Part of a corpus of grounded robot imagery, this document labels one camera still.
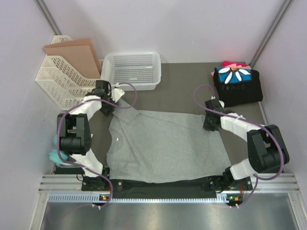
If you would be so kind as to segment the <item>grey t shirt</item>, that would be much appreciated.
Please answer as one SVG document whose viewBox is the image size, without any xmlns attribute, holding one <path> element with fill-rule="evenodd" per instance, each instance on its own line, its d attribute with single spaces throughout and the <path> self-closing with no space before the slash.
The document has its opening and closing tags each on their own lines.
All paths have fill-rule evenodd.
<svg viewBox="0 0 307 230">
<path fill-rule="evenodd" d="M 124 100 L 109 125 L 111 179 L 169 183 L 220 175 L 231 162 L 203 115 L 137 110 Z"/>
</svg>

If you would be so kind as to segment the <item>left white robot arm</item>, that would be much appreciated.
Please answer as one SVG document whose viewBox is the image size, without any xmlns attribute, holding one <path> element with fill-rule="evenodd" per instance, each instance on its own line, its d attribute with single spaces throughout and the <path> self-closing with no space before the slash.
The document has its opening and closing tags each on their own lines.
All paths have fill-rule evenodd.
<svg viewBox="0 0 307 230">
<path fill-rule="evenodd" d="M 57 117 L 57 156 L 68 165 L 81 168 L 82 190 L 112 191 L 113 185 L 103 164 L 92 151 L 89 121 L 96 112 L 110 116 L 118 106 L 111 83 L 97 80 L 81 103 Z"/>
</svg>

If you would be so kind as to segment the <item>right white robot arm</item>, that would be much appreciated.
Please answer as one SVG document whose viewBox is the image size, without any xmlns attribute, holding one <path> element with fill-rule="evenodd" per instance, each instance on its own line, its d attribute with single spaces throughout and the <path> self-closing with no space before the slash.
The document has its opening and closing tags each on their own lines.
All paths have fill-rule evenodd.
<svg viewBox="0 0 307 230">
<path fill-rule="evenodd" d="M 280 170 L 290 161 L 283 137 L 276 125 L 263 126 L 231 110 L 225 110 L 223 102 L 212 98 L 205 102 L 203 128 L 207 131 L 229 131 L 247 143 L 248 157 L 223 172 L 224 185 L 234 190 L 243 179 L 257 173 Z"/>
</svg>

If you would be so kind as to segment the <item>white perforated plastic basket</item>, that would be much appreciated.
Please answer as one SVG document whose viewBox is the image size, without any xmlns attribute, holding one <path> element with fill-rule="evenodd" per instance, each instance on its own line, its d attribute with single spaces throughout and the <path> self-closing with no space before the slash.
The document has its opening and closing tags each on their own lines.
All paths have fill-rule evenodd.
<svg viewBox="0 0 307 230">
<path fill-rule="evenodd" d="M 154 90 L 161 82 L 162 67 L 160 55 L 156 52 L 138 53 L 111 53 L 105 56 L 101 79 L 115 87 L 118 83 L 124 84 L 124 91 Z"/>
</svg>

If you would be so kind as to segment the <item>brown cardboard folder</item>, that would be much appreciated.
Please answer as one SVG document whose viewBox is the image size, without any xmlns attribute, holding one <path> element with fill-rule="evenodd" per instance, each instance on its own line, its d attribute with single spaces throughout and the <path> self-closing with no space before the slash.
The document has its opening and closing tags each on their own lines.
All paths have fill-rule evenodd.
<svg viewBox="0 0 307 230">
<path fill-rule="evenodd" d="M 61 56 L 83 77 L 99 79 L 102 65 L 91 38 L 55 43 L 43 47 L 49 56 Z"/>
</svg>

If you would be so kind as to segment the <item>black folded flower t shirt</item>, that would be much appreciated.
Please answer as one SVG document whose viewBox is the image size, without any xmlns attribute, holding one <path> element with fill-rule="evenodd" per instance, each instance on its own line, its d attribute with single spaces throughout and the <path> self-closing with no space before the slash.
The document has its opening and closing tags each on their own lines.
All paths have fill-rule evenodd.
<svg viewBox="0 0 307 230">
<path fill-rule="evenodd" d="M 225 107 L 261 102 L 260 73 L 253 69 L 219 67 L 214 69 L 214 86 Z"/>
</svg>

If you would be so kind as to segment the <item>cream perforated file organizer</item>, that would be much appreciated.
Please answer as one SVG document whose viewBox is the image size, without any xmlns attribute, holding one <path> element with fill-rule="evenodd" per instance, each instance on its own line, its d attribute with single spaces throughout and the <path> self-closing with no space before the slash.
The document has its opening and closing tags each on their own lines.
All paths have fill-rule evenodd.
<svg viewBox="0 0 307 230">
<path fill-rule="evenodd" d="M 73 39 L 67 35 L 56 35 L 51 44 L 71 40 Z M 83 77 L 63 57 L 47 54 L 35 79 L 36 83 L 62 110 L 67 110 L 79 103 L 87 93 L 92 91 L 97 80 Z"/>
</svg>

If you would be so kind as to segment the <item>pink folded t shirt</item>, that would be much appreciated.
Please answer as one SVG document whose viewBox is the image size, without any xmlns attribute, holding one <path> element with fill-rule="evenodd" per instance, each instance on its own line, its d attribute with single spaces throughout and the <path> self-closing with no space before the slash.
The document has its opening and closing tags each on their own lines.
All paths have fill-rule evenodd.
<svg viewBox="0 0 307 230">
<path fill-rule="evenodd" d="M 232 62 L 232 61 L 224 61 L 222 63 L 223 68 L 237 68 L 237 69 L 251 69 L 250 65 L 247 65 L 242 62 Z"/>
</svg>

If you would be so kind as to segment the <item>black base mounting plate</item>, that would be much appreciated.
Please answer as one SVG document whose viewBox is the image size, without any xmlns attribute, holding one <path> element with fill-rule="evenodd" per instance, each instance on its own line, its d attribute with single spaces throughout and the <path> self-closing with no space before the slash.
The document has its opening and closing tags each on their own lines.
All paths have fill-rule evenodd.
<svg viewBox="0 0 307 230">
<path fill-rule="evenodd" d="M 55 175 L 69 175 L 81 183 L 81 191 L 108 194 L 109 183 L 101 178 L 85 176 L 79 167 L 57 166 Z M 234 192 L 241 200 L 245 191 L 251 191 L 251 179 L 245 178 L 228 184 L 221 175 L 170 183 L 146 183 L 133 180 L 112 179 L 113 198 L 213 198 L 222 192 Z"/>
</svg>

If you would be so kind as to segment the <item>teal cat ear headphones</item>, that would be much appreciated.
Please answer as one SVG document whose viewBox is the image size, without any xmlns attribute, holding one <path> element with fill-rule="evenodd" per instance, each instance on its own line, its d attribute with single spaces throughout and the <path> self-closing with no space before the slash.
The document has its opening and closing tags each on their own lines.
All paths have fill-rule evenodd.
<svg viewBox="0 0 307 230">
<path fill-rule="evenodd" d="M 79 166 L 77 163 L 73 163 L 68 161 L 68 156 L 64 154 L 63 151 L 60 150 L 60 146 L 58 144 L 57 136 L 54 136 L 53 143 L 55 148 L 49 152 L 49 159 L 53 161 L 55 164 L 64 165 L 64 166 Z"/>
</svg>

